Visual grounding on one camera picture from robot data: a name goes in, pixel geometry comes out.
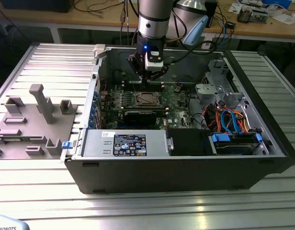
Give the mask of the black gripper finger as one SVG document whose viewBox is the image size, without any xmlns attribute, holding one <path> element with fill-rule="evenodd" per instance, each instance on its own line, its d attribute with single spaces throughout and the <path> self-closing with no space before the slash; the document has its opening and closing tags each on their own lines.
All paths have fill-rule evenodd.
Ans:
<svg viewBox="0 0 295 230">
<path fill-rule="evenodd" d="M 142 83 L 147 83 L 147 71 L 145 69 L 144 58 L 140 54 L 132 54 L 127 58 L 127 61 L 134 73 L 139 76 Z"/>
<path fill-rule="evenodd" d="M 147 73 L 147 82 L 156 80 L 158 78 L 160 78 L 161 76 L 163 76 L 164 74 L 167 73 L 167 71 L 169 70 L 169 66 L 168 65 L 164 65 L 162 67 L 161 70 L 158 71 L 148 71 Z"/>
</svg>

